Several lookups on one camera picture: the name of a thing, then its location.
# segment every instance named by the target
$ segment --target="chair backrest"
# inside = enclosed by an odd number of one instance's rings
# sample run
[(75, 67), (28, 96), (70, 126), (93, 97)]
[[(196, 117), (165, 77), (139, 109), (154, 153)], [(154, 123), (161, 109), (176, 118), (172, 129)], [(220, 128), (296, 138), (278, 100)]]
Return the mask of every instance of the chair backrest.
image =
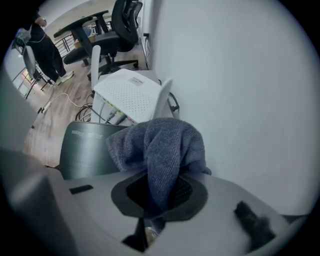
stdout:
[(139, 40), (136, 17), (141, 7), (142, 3), (133, 0), (116, 0), (113, 7), (112, 29), (130, 44), (136, 44)]
[(30, 77), (33, 77), (36, 71), (36, 59), (34, 51), (29, 45), (26, 45), (22, 54), (26, 70), (28, 70)]
[(91, 56), (91, 88), (94, 90), (95, 85), (99, 80), (99, 59), (100, 59), (101, 47), (95, 45), (92, 49)]
[(167, 103), (168, 95), (172, 87), (172, 79), (167, 79), (161, 86), (161, 91), (156, 100), (155, 108), (152, 113), (151, 119), (162, 117), (163, 109)]

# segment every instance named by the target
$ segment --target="white wall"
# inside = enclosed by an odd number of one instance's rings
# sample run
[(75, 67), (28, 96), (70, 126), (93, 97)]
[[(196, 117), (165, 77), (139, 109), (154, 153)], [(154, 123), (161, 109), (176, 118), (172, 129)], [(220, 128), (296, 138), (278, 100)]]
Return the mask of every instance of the white wall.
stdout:
[(55, 21), (62, 14), (88, 0), (47, 0), (39, 7), (39, 14), (46, 18), (47, 25)]
[(151, 31), (152, 11), (153, 11), (154, 0), (140, 0), (140, 2), (143, 3), (143, 10), (141, 10), (141, 12), (142, 12), (141, 42), (142, 42), (144, 54), (147, 56), (149, 53), (149, 50), (146, 47), (147, 45), (145, 43), (148, 43), (148, 41), (146, 42), (146, 37), (144, 37), (143, 34), (150, 33), (150, 31)]
[(152, 69), (173, 78), (180, 118), (206, 161), (281, 214), (306, 214), (319, 189), (319, 59), (274, 1), (157, 0)]
[(24, 58), (19, 57), (19, 52), (11, 49), (11, 45), (4, 56), (3, 65), (11, 81), (26, 67)]
[(37, 112), (12, 85), (3, 66), (0, 67), (0, 85), (0, 148), (22, 151)]

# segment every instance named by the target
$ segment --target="white chair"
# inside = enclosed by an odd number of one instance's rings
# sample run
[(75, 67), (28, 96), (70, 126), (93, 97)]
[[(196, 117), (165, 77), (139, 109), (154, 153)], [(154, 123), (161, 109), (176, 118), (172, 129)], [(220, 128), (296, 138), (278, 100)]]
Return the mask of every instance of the white chair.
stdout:
[(167, 79), (161, 86), (161, 91), (156, 100), (156, 104), (154, 106), (154, 111), (152, 113), (151, 119), (161, 118), (163, 117), (164, 107), (167, 103), (169, 92), (172, 87), (172, 79)]
[(91, 56), (91, 88), (94, 90), (95, 85), (99, 80), (99, 59), (100, 59), (101, 47), (99, 45), (95, 45), (92, 48), (92, 56)]

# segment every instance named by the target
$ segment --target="gray surface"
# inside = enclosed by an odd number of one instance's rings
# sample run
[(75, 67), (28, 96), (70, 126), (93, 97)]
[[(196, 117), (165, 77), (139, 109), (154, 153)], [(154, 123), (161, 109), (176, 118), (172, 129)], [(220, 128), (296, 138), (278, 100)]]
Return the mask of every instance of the gray surface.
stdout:
[(0, 67), (0, 148), (21, 151), (37, 112), (14, 87)]
[[(77, 253), (64, 255), (139, 255), (121, 243), (133, 233), (137, 219), (123, 216), (111, 200), (114, 185), (134, 172), (64, 181), (58, 170), (45, 168), (22, 153), (0, 150), (0, 156), (5, 195), (14, 211), (51, 250), (62, 253), (71, 249), (65, 240), (69, 237), (68, 243)], [(233, 214), (240, 200), (257, 215), (268, 216), (278, 235), (252, 255), (274, 252), (301, 224), (289, 226), (281, 215), (231, 182), (204, 174), (189, 176), (207, 188), (206, 205), (191, 220), (168, 222), (145, 255), (244, 255), (249, 239)], [(87, 184), (93, 189), (73, 196), (68, 189)]]
[[(123, 216), (113, 204), (110, 192), (116, 182), (131, 175), (130, 172), (119, 172), (67, 181), (69, 188), (93, 186), (92, 190), (74, 195), (74, 198), (101, 229), (119, 241), (133, 233), (137, 219)], [(247, 202), (258, 216), (267, 216), (276, 235), (289, 226), (281, 215), (238, 185), (205, 174), (189, 175), (205, 185), (208, 201), (191, 220), (167, 223), (147, 250), (149, 255), (245, 255), (249, 238), (233, 213), (241, 200)]]
[[(153, 70), (138, 70), (136, 71), (137, 73), (151, 79), (152, 81), (156, 82), (157, 84), (160, 85), (159, 83), (159, 80), (158, 80), (158, 77), (156, 75), (156, 73), (153, 71)], [(99, 78), (99, 81), (107, 78), (110, 74), (105, 74), (105, 75), (102, 75), (100, 76)], [(92, 108), (94, 109), (94, 111), (96, 111), (97, 113), (99, 113), (99, 110), (100, 110), (100, 106), (102, 104), (103, 100), (102, 98), (96, 93), (94, 95), (94, 99), (93, 99), (93, 105), (92, 105)], [(104, 104), (103, 106), (103, 109), (102, 109), (102, 112), (101, 112), (101, 117), (102, 118), (106, 118), (110, 111), (112, 110), (112, 108), (108, 105), (108, 104)], [(111, 124), (114, 124), (114, 122), (120, 117), (120, 114), (117, 113), (114, 118), (110, 121)], [(166, 103), (164, 105), (164, 108), (163, 108), (163, 116), (162, 117), (166, 117), (166, 118), (172, 118), (173, 115), (172, 115), (172, 112), (169, 108), (169, 105), (168, 103)], [(98, 115), (96, 115), (93, 111), (91, 112), (91, 122), (93, 123), (99, 123), (99, 117)], [(125, 120), (124, 122), (121, 123), (121, 125), (123, 126), (130, 126), (131, 123), (128, 121), (128, 120)]]

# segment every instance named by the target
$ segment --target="gray towel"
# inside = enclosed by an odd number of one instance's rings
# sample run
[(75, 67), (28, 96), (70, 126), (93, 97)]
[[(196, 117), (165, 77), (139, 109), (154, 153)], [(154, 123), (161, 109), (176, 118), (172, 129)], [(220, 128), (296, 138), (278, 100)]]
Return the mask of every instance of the gray towel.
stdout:
[(166, 208), (181, 168), (211, 175), (201, 134), (175, 118), (123, 129), (107, 139), (107, 148), (120, 171), (147, 170), (149, 196), (160, 210)]

